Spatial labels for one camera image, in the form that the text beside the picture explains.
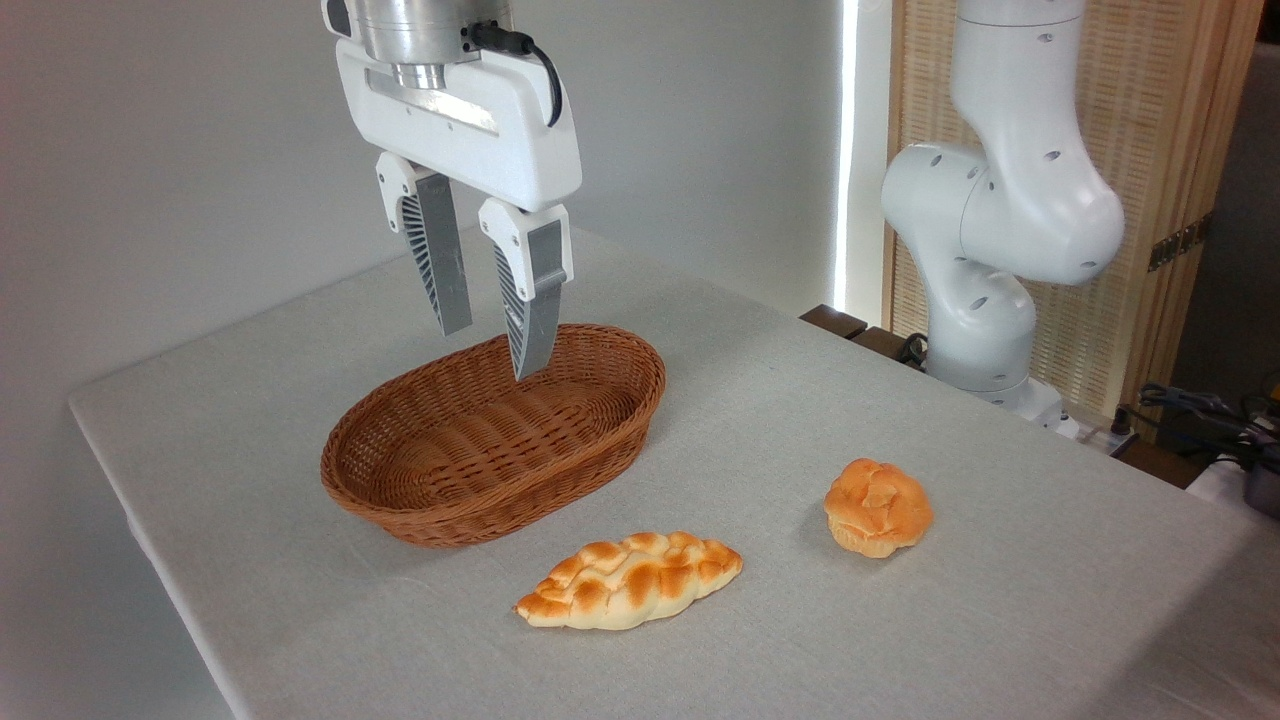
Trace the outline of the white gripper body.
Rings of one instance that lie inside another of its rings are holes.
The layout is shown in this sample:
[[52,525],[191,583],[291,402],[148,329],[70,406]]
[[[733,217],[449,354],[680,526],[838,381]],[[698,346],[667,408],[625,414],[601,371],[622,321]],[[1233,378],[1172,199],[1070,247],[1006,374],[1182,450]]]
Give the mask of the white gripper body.
[[370,143],[529,211],[579,190],[572,111],[548,126],[550,82],[539,61],[480,53],[445,67],[443,90],[406,88],[351,40],[335,59],[353,122]]

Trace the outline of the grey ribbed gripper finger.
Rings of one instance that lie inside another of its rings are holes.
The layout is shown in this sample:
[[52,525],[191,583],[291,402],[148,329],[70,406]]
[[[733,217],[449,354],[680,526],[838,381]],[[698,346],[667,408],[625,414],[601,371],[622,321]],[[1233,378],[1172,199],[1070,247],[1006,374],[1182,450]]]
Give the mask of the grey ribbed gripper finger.
[[568,213],[562,205],[524,211],[488,199],[479,219],[494,245],[509,355],[515,378],[524,380],[550,361],[561,290],[573,279]]
[[449,179],[393,152],[380,155],[376,173],[388,224],[410,247],[442,333],[471,325]]

